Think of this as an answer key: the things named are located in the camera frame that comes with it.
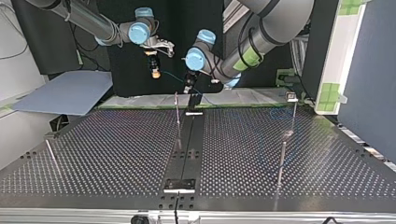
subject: metal rod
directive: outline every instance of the metal rod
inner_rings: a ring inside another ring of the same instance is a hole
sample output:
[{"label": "metal rod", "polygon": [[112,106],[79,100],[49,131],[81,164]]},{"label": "metal rod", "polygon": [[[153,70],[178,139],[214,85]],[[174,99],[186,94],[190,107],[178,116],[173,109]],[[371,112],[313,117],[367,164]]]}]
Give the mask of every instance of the metal rod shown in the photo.
[{"label": "metal rod", "polygon": [[47,144],[47,147],[49,149],[49,154],[50,154],[51,158],[54,161],[56,161],[55,155],[53,154],[53,151],[52,151],[52,146],[50,145],[50,140],[46,139],[46,144]]},{"label": "metal rod", "polygon": [[277,185],[280,186],[282,183],[282,174],[283,174],[283,166],[285,162],[285,154],[286,154],[286,142],[282,143],[282,150],[280,152],[280,166],[279,166],[279,174],[277,176]]},{"label": "metal rod", "polygon": [[293,117],[296,117],[296,111],[297,111],[297,102],[294,103],[294,111],[293,111]]},{"label": "metal rod", "polygon": [[[26,0],[35,7],[48,7],[54,0]],[[96,36],[102,40],[110,39],[115,31],[111,22],[104,16],[91,11],[84,3],[80,0],[71,1],[71,13],[69,20],[75,25],[79,26],[88,33]],[[68,17],[67,9],[63,4],[59,4],[51,11],[60,15],[63,18]]]}]

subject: black curtain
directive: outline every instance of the black curtain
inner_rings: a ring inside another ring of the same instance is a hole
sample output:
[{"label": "black curtain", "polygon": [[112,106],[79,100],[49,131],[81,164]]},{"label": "black curtain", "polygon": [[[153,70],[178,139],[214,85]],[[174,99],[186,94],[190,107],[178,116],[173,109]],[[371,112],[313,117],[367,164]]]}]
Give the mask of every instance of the black curtain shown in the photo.
[{"label": "black curtain", "polygon": [[[194,43],[201,29],[208,29],[217,35],[215,52],[222,52],[222,11],[220,0],[101,0],[99,11],[111,20],[120,23],[134,21],[134,10],[151,7],[155,19],[160,21],[158,35],[175,44],[175,56],[169,59],[160,54],[161,69],[183,79],[186,65],[181,60]],[[147,94],[182,93],[183,83],[163,74],[153,79],[148,70],[147,56],[135,44],[123,48],[107,48],[113,75],[114,92],[121,97]],[[210,77],[201,75],[196,88],[202,92],[219,92],[222,85],[211,84]]]}]

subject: white panel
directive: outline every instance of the white panel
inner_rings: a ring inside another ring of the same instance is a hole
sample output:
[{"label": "white panel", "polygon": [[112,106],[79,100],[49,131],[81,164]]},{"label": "white panel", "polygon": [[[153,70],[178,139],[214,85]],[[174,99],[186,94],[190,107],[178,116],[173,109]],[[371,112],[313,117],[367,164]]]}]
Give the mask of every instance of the white panel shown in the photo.
[{"label": "white panel", "polygon": [[[11,5],[9,0],[0,1]],[[1,9],[7,13],[14,24],[18,25],[18,21],[12,12],[4,7],[1,7]],[[25,45],[24,38],[15,31],[0,12],[0,58],[21,52]],[[45,83],[30,50],[26,50],[22,55],[15,58],[0,60],[0,71],[0,102],[34,90]]]},{"label": "white panel", "polygon": [[51,131],[50,120],[55,117],[16,111],[0,118],[0,170],[43,142],[43,136]]}]

